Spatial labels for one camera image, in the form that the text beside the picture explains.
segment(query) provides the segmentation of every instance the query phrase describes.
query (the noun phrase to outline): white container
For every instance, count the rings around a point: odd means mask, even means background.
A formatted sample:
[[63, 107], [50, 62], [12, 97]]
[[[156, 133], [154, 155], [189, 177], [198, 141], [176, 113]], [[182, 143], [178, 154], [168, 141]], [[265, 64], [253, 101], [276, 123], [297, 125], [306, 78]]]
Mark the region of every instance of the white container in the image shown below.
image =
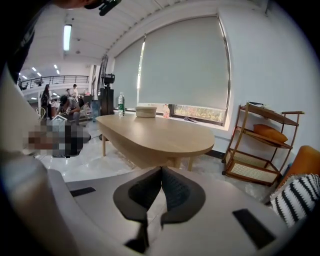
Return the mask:
[[156, 112], [156, 106], [137, 106], [135, 108], [135, 114], [138, 118], [155, 118]]

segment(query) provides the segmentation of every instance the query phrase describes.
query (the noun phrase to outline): black object on windowsill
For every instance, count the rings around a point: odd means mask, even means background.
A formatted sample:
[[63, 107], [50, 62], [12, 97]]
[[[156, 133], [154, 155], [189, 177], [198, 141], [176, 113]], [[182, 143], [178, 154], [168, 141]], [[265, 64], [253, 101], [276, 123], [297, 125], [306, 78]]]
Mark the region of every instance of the black object on windowsill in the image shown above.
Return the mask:
[[198, 123], [198, 121], [196, 121], [194, 119], [191, 119], [190, 117], [187, 117], [187, 116], [183, 120], [190, 121], [190, 122], [193, 122], [193, 123]]

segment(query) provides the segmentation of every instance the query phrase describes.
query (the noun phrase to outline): window sill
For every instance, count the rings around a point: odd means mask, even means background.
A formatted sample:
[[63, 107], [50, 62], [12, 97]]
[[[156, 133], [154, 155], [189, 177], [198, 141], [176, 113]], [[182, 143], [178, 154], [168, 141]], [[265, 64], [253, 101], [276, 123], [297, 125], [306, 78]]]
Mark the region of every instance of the window sill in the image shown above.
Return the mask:
[[[125, 114], [126, 115], [136, 115], [136, 112], [125, 112]], [[156, 115], [155, 117], [156, 118], [164, 118], [162, 115]], [[187, 122], [189, 124], [195, 124], [195, 125], [199, 125], [199, 126], [208, 127], [210, 129], [213, 129], [214, 136], [219, 137], [219, 138], [230, 140], [230, 137], [231, 137], [230, 133], [228, 132], [228, 128], [225, 126], [216, 125], [216, 124], [207, 123], [207, 122], [190, 122], [190, 121], [186, 121], [186, 120], [183, 120], [182, 118], [177, 118], [177, 117], [170, 117], [169, 119], [177, 120], [180, 122]]]

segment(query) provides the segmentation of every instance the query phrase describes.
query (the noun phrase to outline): oval table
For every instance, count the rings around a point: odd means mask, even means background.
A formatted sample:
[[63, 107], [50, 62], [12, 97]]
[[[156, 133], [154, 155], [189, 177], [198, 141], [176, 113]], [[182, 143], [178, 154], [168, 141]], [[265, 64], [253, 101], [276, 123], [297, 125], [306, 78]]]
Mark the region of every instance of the oval table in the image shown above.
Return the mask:
[[179, 168], [181, 158], [189, 158], [191, 171], [194, 158], [209, 152], [215, 136], [208, 127], [163, 117], [142, 118], [104, 115], [96, 118], [102, 133], [102, 154], [106, 139], [140, 168], [171, 166]]

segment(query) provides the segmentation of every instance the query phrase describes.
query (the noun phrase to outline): railing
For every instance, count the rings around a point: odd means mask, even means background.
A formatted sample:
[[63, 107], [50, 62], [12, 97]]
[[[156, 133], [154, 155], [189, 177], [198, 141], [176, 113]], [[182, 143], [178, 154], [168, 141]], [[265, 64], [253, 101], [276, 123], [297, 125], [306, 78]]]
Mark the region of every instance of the railing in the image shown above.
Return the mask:
[[19, 85], [21, 90], [27, 90], [35, 87], [58, 84], [87, 84], [89, 76], [86, 75], [56, 75], [39, 77], [21, 82]]

